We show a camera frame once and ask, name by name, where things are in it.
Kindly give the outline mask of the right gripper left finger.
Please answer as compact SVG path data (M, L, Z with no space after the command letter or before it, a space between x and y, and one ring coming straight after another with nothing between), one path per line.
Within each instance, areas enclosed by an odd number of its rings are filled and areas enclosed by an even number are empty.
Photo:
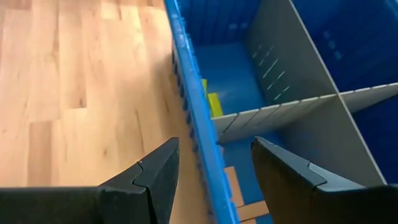
M0 224L169 224L179 158L172 137L98 186L0 188Z

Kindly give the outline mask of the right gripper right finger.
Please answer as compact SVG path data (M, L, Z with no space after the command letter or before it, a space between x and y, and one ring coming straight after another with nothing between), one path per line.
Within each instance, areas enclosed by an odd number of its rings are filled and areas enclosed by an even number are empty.
M262 137L251 157L274 224L398 224L398 185L359 185Z

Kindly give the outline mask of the blue plastic bin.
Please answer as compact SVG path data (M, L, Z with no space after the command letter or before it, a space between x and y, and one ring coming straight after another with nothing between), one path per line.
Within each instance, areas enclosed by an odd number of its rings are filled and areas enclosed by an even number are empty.
M223 115L278 105L264 97L246 43L260 2L164 0L174 72L215 224L241 223L226 167L235 168L244 205L265 201L251 157L254 138L288 150L281 128L217 143L208 102L208 94L217 93ZM398 0L292 2L339 92L398 82ZM202 78L208 80L207 97ZM398 185L398 95L350 113L386 180L383 185ZM270 213L256 222L274 224Z

